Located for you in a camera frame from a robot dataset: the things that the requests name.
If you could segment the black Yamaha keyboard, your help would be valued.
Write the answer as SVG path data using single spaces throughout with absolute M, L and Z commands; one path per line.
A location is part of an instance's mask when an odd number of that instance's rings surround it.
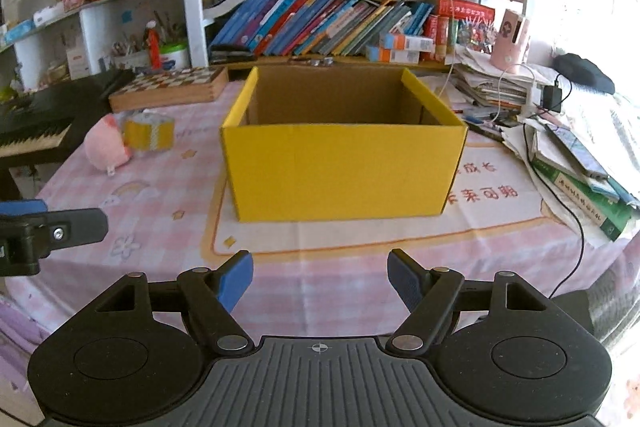
M 87 132 L 111 113 L 108 98 L 134 80 L 130 70 L 63 81 L 27 98 L 26 106 L 1 106 L 1 168 L 62 164 Z

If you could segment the pink checked tablecloth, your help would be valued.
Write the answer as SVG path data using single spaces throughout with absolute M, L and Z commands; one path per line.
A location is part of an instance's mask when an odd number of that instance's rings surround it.
M 110 225 L 102 243 L 57 251 L 34 277 L 12 277 L 9 294 L 44 329 L 56 329 L 129 272 L 166 281 L 216 267 L 246 249 L 254 280 L 235 308 L 255 337 L 347 336 L 396 329 L 406 310 L 386 279 L 387 254 L 401 248 L 424 267 L 472 280 L 516 272 L 545 294 L 593 288 L 597 317 L 620 318 L 616 300 L 639 280 L 639 236 L 593 246 L 555 219 L 510 150 L 471 135 L 445 211 L 437 217 L 243 223 L 224 179 L 219 126 L 240 92 L 231 83 L 213 103 L 177 106 L 176 143 L 142 154 L 114 174 L 78 150 L 41 191 L 53 209 L 99 207 Z

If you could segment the pink plush pig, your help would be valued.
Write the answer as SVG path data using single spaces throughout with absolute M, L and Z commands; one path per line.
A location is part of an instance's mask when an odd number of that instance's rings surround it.
M 107 176 L 114 176 L 116 169 L 127 164 L 132 157 L 113 114 L 103 116 L 88 131 L 84 147 L 90 164 Z

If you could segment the yellow packing tape roll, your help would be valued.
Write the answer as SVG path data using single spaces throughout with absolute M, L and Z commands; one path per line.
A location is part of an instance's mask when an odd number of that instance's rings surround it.
M 134 150 L 170 150 L 175 143 L 175 119 L 157 113 L 137 113 L 124 124 L 124 142 Z

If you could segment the white red-label box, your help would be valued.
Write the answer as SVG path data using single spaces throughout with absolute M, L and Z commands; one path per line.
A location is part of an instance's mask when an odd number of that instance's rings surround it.
M 66 49 L 67 67 L 71 80 L 88 77 L 91 68 L 84 46 Z

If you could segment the wooden chess board box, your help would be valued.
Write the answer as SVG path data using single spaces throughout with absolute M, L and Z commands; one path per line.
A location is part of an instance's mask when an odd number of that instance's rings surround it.
M 213 102 L 229 82 L 227 67 L 140 76 L 108 97 L 113 113 Z

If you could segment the yellow cardboard box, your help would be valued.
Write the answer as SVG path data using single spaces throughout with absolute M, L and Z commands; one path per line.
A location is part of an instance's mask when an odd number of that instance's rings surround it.
M 406 68 L 255 67 L 220 127 L 243 222 L 437 216 L 468 127 Z

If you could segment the white pen holder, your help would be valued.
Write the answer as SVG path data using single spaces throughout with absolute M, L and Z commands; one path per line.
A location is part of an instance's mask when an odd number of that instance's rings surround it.
M 150 57 L 147 50 L 134 52 L 123 56 L 115 56 L 113 64 L 118 69 L 136 69 L 150 66 Z

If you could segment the red hanging tassel ornament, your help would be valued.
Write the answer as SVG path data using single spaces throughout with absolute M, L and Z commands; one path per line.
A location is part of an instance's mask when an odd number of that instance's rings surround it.
M 156 21 L 150 20 L 145 26 L 145 42 L 148 45 L 150 65 L 153 70 L 162 68 L 162 59 L 160 58 L 160 36 L 156 29 Z

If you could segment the stack of papers and books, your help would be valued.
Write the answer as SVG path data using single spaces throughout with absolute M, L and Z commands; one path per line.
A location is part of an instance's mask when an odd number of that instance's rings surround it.
M 562 104 L 559 121 L 530 120 L 527 127 L 529 156 L 540 170 L 548 170 L 553 178 L 561 178 L 561 199 L 578 215 L 600 225 L 606 233 L 618 225 L 622 236 L 639 230 L 639 119 L 628 104 L 617 95 L 594 91 L 560 80 L 560 87 L 572 91 Z M 576 160 L 552 135 L 554 130 L 568 129 L 577 136 L 604 170 L 604 182 L 615 193 L 625 196 L 615 200 L 600 191 L 601 183 L 578 171 Z

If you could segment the white green-lid jar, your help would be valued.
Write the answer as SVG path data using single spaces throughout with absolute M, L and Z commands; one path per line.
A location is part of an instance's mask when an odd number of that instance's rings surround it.
M 160 47 L 160 61 L 167 70 L 183 70 L 191 67 L 189 45 L 186 41 L 166 43 Z

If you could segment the black power adapter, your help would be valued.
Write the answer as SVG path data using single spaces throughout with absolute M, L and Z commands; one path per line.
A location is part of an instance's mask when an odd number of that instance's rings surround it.
M 559 86 L 544 86 L 541 108 L 544 112 L 559 112 L 562 106 L 562 89 Z

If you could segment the pink cup holder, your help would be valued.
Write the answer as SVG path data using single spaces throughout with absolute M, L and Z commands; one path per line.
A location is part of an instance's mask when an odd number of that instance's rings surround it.
M 490 64 L 503 72 L 515 74 L 523 63 L 529 42 L 529 19 L 506 10 L 496 41 L 492 48 Z

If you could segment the row of leaning books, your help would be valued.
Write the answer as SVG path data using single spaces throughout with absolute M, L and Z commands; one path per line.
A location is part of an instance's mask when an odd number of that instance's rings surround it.
M 205 11 L 212 63 L 258 57 L 367 56 L 394 37 L 423 38 L 431 3 L 406 0 L 222 0 Z

